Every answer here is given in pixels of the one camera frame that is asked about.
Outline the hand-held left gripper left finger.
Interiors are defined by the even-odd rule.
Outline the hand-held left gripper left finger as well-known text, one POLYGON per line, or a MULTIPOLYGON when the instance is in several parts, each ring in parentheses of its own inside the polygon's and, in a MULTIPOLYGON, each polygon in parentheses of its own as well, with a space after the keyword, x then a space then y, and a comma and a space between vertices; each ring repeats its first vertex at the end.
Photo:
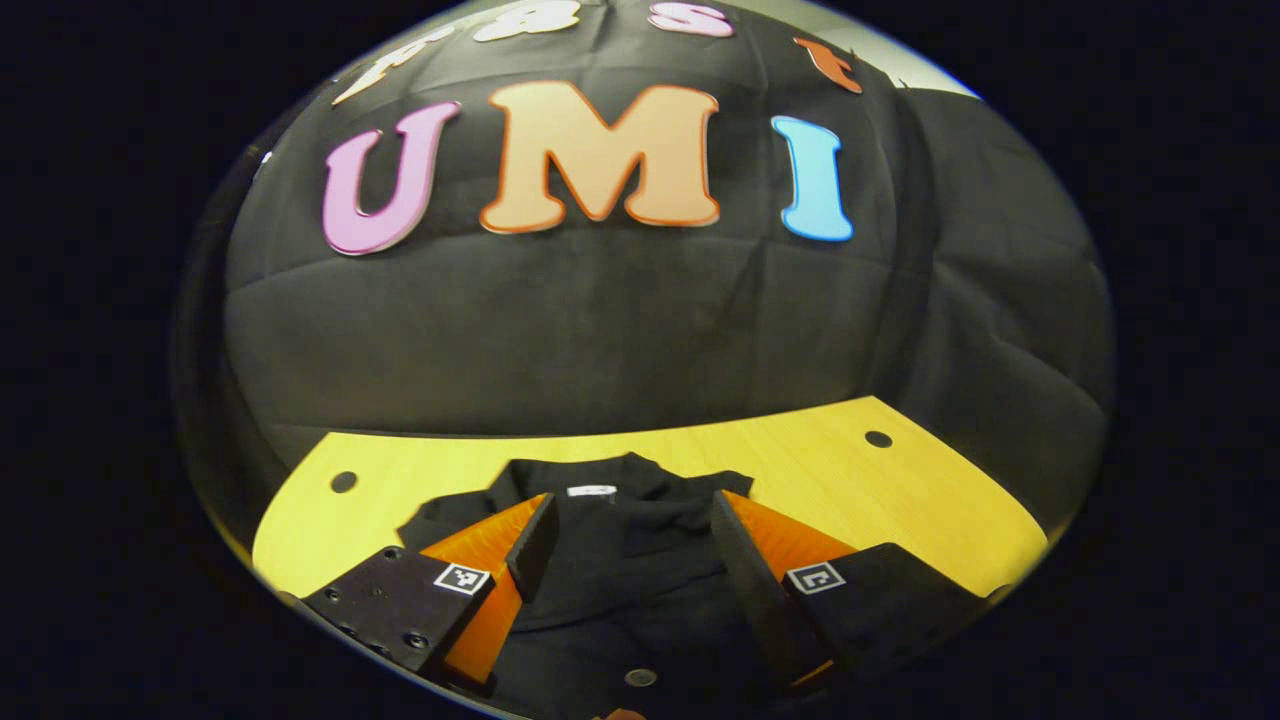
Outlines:
POLYGON ((300 609, 416 676, 481 689, 558 536, 556 497, 538 495, 425 550, 383 547, 300 609))

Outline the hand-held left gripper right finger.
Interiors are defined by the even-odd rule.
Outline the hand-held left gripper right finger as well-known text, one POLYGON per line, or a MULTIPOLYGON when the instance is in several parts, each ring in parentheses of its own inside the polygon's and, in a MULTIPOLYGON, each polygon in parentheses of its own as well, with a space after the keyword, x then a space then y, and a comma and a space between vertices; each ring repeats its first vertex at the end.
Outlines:
POLYGON ((890 674, 973 624, 989 601, 896 543, 858 550, 732 491, 710 528, 772 676, 786 691, 890 674))

